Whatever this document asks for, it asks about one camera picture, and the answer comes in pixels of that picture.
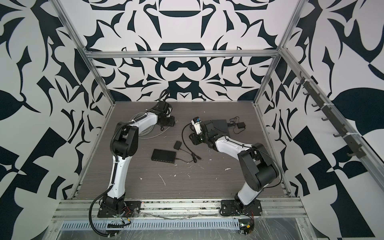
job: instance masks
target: power adapter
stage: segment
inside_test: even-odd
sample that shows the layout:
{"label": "power adapter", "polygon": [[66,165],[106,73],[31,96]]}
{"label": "power adapter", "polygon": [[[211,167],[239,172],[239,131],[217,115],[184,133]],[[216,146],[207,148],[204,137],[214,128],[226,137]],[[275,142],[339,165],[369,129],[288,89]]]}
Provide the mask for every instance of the power adapter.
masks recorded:
{"label": "power adapter", "polygon": [[244,123],[244,122],[239,122],[239,123],[237,124],[237,128],[238,128],[238,129],[245,128],[245,123]]}
{"label": "power adapter", "polygon": [[173,148],[179,150],[181,148],[181,141],[176,141],[175,146],[173,146]]}

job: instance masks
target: wall panel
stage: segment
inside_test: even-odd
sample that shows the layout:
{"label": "wall panel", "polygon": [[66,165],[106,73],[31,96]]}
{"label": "wall panel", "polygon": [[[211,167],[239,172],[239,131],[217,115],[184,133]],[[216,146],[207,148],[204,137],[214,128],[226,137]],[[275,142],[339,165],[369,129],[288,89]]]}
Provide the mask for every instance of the wall panel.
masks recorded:
{"label": "wall panel", "polygon": [[65,0],[88,50],[276,49],[297,0]]}
{"label": "wall panel", "polygon": [[384,136],[384,2],[310,0],[287,44],[381,159]]}
{"label": "wall panel", "polygon": [[110,104],[48,1],[0,9],[1,239],[40,239]]}
{"label": "wall panel", "polygon": [[259,101],[292,194],[318,237],[384,237],[384,192],[281,59]]}
{"label": "wall panel", "polygon": [[108,58],[95,65],[116,101],[253,100],[272,57]]}

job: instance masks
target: aluminum frame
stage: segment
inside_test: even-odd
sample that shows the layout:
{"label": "aluminum frame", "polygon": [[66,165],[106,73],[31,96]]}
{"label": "aluminum frame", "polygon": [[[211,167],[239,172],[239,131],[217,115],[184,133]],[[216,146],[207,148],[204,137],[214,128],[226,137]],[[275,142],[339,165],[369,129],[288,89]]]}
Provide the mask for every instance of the aluminum frame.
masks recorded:
{"label": "aluminum frame", "polygon": [[[269,137],[268,131],[267,131],[267,129],[265,127],[265,124],[264,124],[262,112],[261,112],[261,110],[260,110],[258,105],[254,104],[253,106],[254,106],[255,111],[256,111],[256,116],[259,119],[260,127],[262,129],[262,132],[263,132],[266,144],[268,146],[268,149],[270,149],[271,157],[273,157],[273,159],[275,159],[277,161],[278,154],[275,152],[275,149],[273,148],[272,141],[271,141],[271,139]],[[283,184],[284,184],[285,189],[287,191],[287,195],[290,197],[290,196],[292,196],[291,184],[289,183],[289,181],[285,177],[285,173],[284,173],[284,171],[282,171],[282,167],[279,166],[279,168],[280,168],[280,172],[281,172],[281,176],[280,177],[282,178]]]}
{"label": "aluminum frame", "polygon": [[88,58],[184,58],[277,56],[277,50],[85,51]]}
{"label": "aluminum frame", "polygon": [[[317,239],[312,225],[300,198],[295,197],[267,197],[258,198],[263,208],[262,216],[255,218],[295,218],[299,232],[303,239]],[[155,219],[247,219],[246,216],[223,217],[219,215],[221,200],[233,200],[233,198],[217,199],[125,199],[126,201],[139,200],[141,212],[132,220]],[[55,240],[60,233],[63,223],[66,221],[88,221],[88,212],[93,200],[62,200],[49,224],[43,239]],[[98,207],[94,206],[92,218],[98,220],[118,220],[118,218],[97,218]]]}
{"label": "aluminum frame", "polygon": [[70,18],[68,17],[67,13],[65,12],[65,9],[62,6],[60,0],[49,0],[49,1],[52,5],[53,9],[55,10],[60,22],[63,24],[63,26],[67,30],[69,36],[71,37],[73,43],[75,44],[77,50],[79,51],[81,57],[83,58],[85,64],[87,65],[88,69],[92,72],[93,76],[95,77],[95,80],[98,83],[98,85],[100,86],[105,97],[108,99],[108,101],[111,105],[115,104],[115,100],[113,99],[111,92],[109,91],[109,89],[105,85],[103,78],[100,76],[99,72],[97,71],[96,66],[86,56],[83,43],[81,42],[79,35],[76,32],[76,30],[75,30]]}
{"label": "aluminum frame", "polygon": [[[223,218],[218,216],[221,200],[217,199],[125,199],[125,201],[141,201],[140,214],[136,219],[171,218]],[[298,197],[266,197],[258,198],[263,209],[263,218],[308,217],[304,206]],[[92,199],[62,200],[53,214],[52,220],[86,220]],[[98,204],[92,209],[92,218],[97,218]]]}
{"label": "aluminum frame", "polygon": [[[292,54],[286,48],[279,49],[279,54],[283,57],[283,59],[287,62],[288,66],[292,69],[295,75],[298,78],[304,77],[304,79],[309,80],[310,86],[319,94],[319,97],[325,103],[333,104],[332,101],[327,97],[327,95],[319,88],[319,86],[312,81],[310,75],[303,69],[303,67],[295,60]],[[366,156],[360,159],[361,163],[371,174],[373,179],[377,182],[379,187],[384,191],[384,163],[381,161],[379,156],[373,151],[373,149],[369,146],[369,144],[362,138],[362,136],[358,133],[358,131],[349,123],[349,121],[341,114],[341,112],[336,108],[336,106],[332,106],[332,111],[334,111],[337,116],[339,122],[345,124],[345,129],[349,133],[357,133],[351,134],[354,140],[362,145],[362,149],[366,153]]]}
{"label": "aluminum frame", "polygon": [[99,134],[97,135],[97,138],[96,138],[96,141],[95,141],[95,144],[93,145],[93,148],[92,148],[92,152],[91,154],[89,155],[89,157],[87,158],[86,162],[85,162],[85,165],[83,167],[83,169],[81,170],[80,172],[80,175],[79,177],[77,178],[76,180],[76,183],[74,184],[74,186],[72,187],[72,191],[71,191],[71,195],[70,195],[70,198],[74,198],[76,196],[76,193],[77,191],[79,190],[79,186],[81,185],[81,183],[83,182],[84,180],[84,177],[85,177],[85,174],[88,172],[88,168],[92,162],[92,158],[94,156],[94,154],[96,153],[96,149],[99,145],[99,142],[101,140],[101,137],[103,136],[104,134],[104,131],[107,127],[107,124],[109,122],[109,119],[111,118],[111,115],[112,115],[112,112],[115,108],[115,104],[112,105],[109,110],[108,110],[108,113],[105,117],[105,120],[104,120],[104,123],[103,123],[103,126],[101,127],[101,130],[99,132]]}
{"label": "aluminum frame", "polygon": [[289,20],[287,28],[285,29],[285,32],[284,32],[283,37],[281,39],[281,42],[280,42],[279,46],[277,47],[278,50],[282,47],[285,47],[285,45],[289,41],[289,39],[293,33],[293,30],[295,29],[297,23],[300,20],[301,12],[303,11],[303,8],[307,2],[308,2],[308,0],[299,0],[297,2],[296,7],[295,7],[295,11],[293,12],[293,14],[291,16],[291,19]]}
{"label": "aluminum frame", "polygon": [[254,103],[258,103],[258,101],[260,100],[261,96],[263,95],[262,93],[264,92],[265,88],[267,87],[268,82],[270,81],[270,79],[272,77],[273,71],[276,69],[277,64],[280,61],[280,58],[281,58],[280,55],[278,55],[278,56],[273,58],[271,64],[268,67],[268,70],[267,70],[266,74],[264,75],[264,78],[262,80],[260,88],[259,88],[259,90],[257,90],[256,96],[255,96],[255,98],[253,100]]}
{"label": "aluminum frame", "polygon": [[291,35],[293,33],[293,30],[295,29],[297,23],[300,20],[301,12],[303,11],[303,8],[304,8],[304,6],[305,6],[305,4],[307,2],[308,2],[308,0],[298,0],[298,2],[296,4],[296,7],[295,7],[295,10],[292,13],[292,16],[291,16],[291,18],[289,20],[289,23],[288,23],[287,27],[285,28],[285,31],[284,31],[283,37],[282,37],[282,39],[281,39],[281,41],[279,43],[279,46],[277,47],[278,55],[276,57],[274,57],[272,63],[269,65],[267,73],[265,74],[265,76],[264,76],[264,78],[262,80],[262,84],[261,84],[259,90],[256,93],[255,99],[253,100],[254,103],[258,103],[262,93],[264,92],[266,86],[268,85],[268,82],[269,82],[269,80],[270,80],[270,78],[272,76],[272,73],[276,69],[277,64],[280,61],[279,50],[282,47],[285,47],[286,43],[288,42],[289,38],[291,37]]}

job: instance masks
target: hook rack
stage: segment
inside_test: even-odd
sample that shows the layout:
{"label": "hook rack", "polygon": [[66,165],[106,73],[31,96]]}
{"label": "hook rack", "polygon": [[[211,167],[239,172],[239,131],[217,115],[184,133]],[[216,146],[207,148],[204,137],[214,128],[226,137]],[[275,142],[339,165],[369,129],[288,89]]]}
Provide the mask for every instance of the hook rack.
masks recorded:
{"label": "hook rack", "polygon": [[309,79],[302,79],[300,83],[302,83],[304,88],[307,90],[307,92],[303,94],[310,95],[315,101],[316,104],[312,104],[312,106],[321,106],[320,110],[326,116],[326,118],[321,119],[323,121],[330,121],[334,128],[337,130],[338,134],[333,134],[333,136],[342,137],[349,146],[349,148],[352,150],[352,154],[348,154],[348,156],[356,156],[357,158],[362,158],[366,156],[366,153],[361,149],[362,144],[357,142],[358,138],[353,137],[353,135],[358,133],[353,132],[353,129],[346,129],[346,125],[342,123],[342,119],[340,118],[338,110],[334,107],[334,104],[332,102],[324,98],[324,96],[321,94],[321,90],[318,89],[317,84]]}

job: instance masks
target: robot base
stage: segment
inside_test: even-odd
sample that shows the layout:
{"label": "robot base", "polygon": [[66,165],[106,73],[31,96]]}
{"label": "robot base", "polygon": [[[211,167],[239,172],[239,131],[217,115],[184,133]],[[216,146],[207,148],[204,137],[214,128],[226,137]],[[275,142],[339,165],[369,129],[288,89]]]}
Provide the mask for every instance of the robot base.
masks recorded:
{"label": "robot base", "polygon": [[263,211],[259,200],[255,199],[250,204],[243,206],[238,200],[221,200],[220,214],[222,216],[248,215],[261,216]]}

